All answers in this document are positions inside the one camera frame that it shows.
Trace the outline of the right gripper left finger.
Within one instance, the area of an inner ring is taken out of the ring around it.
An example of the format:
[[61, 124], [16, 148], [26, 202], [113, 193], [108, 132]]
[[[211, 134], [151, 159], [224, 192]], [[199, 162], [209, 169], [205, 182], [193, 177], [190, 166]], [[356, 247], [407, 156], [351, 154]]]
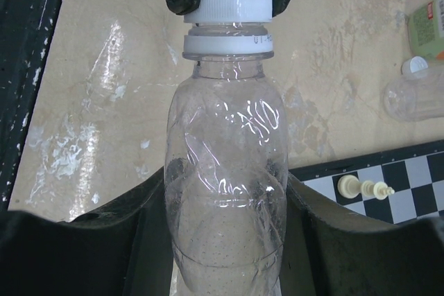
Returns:
[[1, 213], [2, 295], [168, 295], [162, 171], [73, 221]]

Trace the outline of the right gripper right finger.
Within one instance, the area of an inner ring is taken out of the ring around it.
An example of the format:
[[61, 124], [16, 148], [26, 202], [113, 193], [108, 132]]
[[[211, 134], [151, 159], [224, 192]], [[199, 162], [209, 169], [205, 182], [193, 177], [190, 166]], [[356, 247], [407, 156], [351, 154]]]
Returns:
[[290, 175], [280, 287], [283, 295], [442, 295], [443, 219], [385, 223]]

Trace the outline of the white crushed bottle cap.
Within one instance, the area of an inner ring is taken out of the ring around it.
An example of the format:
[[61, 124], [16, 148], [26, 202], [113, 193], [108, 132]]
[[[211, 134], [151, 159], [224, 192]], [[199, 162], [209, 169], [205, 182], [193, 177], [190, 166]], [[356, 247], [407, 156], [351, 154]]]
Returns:
[[188, 24], [268, 23], [273, 0], [200, 0], [199, 7], [184, 16]]

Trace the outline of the clear crushed bottle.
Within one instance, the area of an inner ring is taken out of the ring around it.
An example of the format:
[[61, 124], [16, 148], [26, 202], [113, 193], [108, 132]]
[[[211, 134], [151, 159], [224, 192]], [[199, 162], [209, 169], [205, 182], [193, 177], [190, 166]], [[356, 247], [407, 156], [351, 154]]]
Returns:
[[271, 295], [286, 232], [287, 120], [263, 24], [194, 24], [169, 108], [166, 219], [178, 295]]

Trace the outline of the grapefruit tea bottle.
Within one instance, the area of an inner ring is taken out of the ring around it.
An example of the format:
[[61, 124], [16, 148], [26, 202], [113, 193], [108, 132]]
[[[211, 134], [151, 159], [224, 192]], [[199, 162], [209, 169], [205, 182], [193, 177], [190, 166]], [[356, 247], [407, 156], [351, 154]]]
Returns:
[[431, 0], [408, 19], [411, 52], [426, 60], [443, 60], [443, 0]]

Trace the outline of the clear slim bottle white cap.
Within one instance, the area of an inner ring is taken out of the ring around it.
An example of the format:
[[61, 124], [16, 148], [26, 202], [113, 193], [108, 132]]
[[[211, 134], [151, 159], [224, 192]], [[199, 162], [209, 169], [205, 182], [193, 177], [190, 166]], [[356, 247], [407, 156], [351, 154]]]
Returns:
[[426, 69], [401, 75], [382, 95], [384, 108], [398, 121], [424, 121], [443, 117], [443, 70]]

